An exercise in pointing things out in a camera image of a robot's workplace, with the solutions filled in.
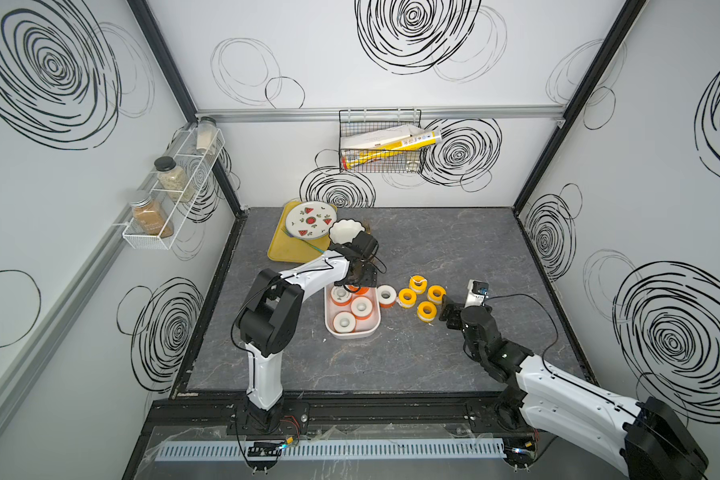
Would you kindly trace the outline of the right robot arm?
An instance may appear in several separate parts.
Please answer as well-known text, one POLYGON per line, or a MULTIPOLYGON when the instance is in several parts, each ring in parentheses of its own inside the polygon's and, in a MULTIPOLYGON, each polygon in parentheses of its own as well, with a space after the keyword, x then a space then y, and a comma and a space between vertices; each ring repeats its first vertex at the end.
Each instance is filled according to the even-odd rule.
POLYGON ((664 401, 618 395, 558 369, 499 332, 486 298, 442 301, 441 318, 461 331, 467 356, 505 384, 507 424, 546 431, 630 479, 703 479, 707 455, 664 401))

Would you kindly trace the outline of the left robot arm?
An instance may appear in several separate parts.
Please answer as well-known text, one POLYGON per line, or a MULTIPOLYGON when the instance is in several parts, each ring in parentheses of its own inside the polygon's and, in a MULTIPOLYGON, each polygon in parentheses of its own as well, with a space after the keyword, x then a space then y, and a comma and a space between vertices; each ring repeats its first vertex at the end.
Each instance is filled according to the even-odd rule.
POLYGON ((281 402, 282 352, 294 337, 304 301, 328 286, 374 287, 377 251, 376 238, 360 231, 305 264, 258 273, 230 330, 241 340, 235 346, 247 354, 246 395, 254 410, 268 414, 281 402))

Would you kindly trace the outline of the yellow tape roll end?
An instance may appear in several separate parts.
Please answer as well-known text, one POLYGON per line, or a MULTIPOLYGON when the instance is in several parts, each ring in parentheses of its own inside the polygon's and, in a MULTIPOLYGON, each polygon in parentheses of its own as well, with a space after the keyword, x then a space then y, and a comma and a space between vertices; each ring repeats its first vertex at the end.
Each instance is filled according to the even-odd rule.
POLYGON ((409 279, 409 288, 417 295, 424 294, 428 289, 428 280, 421 275, 413 275, 409 279))

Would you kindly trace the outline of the white plastic storage box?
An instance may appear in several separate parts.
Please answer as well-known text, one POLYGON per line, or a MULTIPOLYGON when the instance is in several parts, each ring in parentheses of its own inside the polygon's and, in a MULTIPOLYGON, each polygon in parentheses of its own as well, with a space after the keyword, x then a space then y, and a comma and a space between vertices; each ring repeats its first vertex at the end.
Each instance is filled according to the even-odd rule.
POLYGON ((352 340, 352 339, 361 339, 365 337, 369 337, 372 335, 377 328, 380 325, 381 322, 381 307, 377 301, 376 297, 376 289, 375 288, 369 288, 369 291, 364 295, 355 295, 352 293, 352 301, 357 296, 365 296, 369 298, 374 305, 374 311, 373 314, 365 320, 357 320, 356 322, 356 328, 353 333, 350 334, 337 334, 333 331, 332 328, 332 320, 334 316, 342 311, 349 311, 351 312, 350 304, 345 306, 336 306, 332 303, 330 298, 330 292, 331 289, 334 286, 328 286, 323 289, 323 300, 324 300, 324 323, 325 327, 328 330, 328 332, 333 335, 337 339, 341 340, 352 340))

